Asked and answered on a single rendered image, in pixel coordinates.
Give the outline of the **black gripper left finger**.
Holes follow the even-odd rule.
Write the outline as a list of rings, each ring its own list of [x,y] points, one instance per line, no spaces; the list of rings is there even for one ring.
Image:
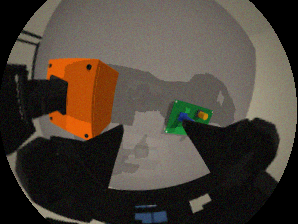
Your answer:
[[[63,139],[60,136],[49,137],[49,141],[55,141],[59,148],[59,155],[74,157],[80,161],[86,172],[93,177],[94,181],[100,183],[98,186],[109,188],[112,179],[113,165],[116,163],[117,153],[120,151],[122,136],[124,136],[122,124],[110,128],[101,135],[90,137],[89,140],[80,141],[74,139]]]

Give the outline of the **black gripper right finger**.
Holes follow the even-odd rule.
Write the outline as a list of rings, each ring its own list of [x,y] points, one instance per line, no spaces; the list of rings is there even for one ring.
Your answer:
[[[197,148],[197,152],[204,159],[210,172],[222,167],[221,161],[229,151],[230,145],[233,145],[235,135],[243,128],[247,128],[247,125],[249,125],[249,117],[223,128],[198,123],[198,121],[182,120],[182,128],[185,128],[184,131],[188,133],[194,148]]]

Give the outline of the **green circuit board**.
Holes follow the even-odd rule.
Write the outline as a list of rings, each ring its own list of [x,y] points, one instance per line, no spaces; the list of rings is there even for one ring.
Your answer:
[[[173,111],[166,125],[165,133],[177,133],[177,135],[188,135],[182,128],[182,120],[198,121],[198,123],[209,124],[212,119],[210,109],[200,107],[200,105],[186,103],[186,101],[173,100]]]

